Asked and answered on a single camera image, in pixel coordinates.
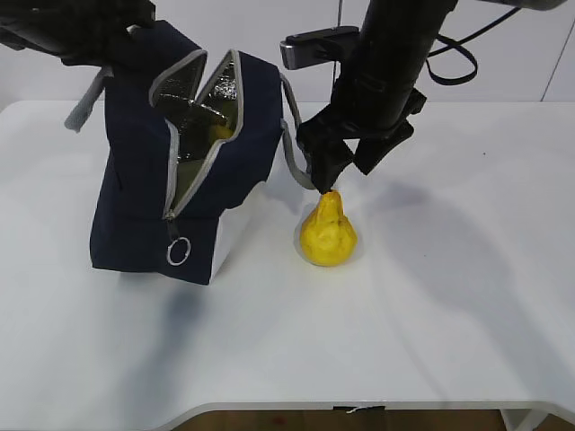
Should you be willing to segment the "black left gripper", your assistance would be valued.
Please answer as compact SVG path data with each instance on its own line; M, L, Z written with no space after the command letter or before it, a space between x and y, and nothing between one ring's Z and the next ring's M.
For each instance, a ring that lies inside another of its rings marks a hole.
M152 28L151 1L3 1L1 44L57 57L66 66L122 62L133 39L129 29Z

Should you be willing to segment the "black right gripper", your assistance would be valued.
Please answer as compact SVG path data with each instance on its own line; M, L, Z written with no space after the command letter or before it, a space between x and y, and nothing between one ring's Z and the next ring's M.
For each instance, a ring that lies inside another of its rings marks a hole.
M368 175L414 128L406 120L413 87L427 58L425 26L343 26L334 30L334 57L341 62L330 100L297 127L314 187L325 194L354 153L346 139L358 139L357 168Z

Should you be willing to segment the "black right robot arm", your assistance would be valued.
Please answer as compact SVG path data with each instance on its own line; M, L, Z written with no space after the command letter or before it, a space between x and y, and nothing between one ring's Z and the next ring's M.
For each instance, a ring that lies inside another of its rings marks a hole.
M408 118L427 100L415 83L437 54L435 42L478 65L466 39L440 33L455 8L454 1L372 1L361 27L331 27L281 41L288 70L341 66L327 106L307 121L295 114L296 140L284 142L288 168L303 188L329 192L350 164L368 175L412 136Z

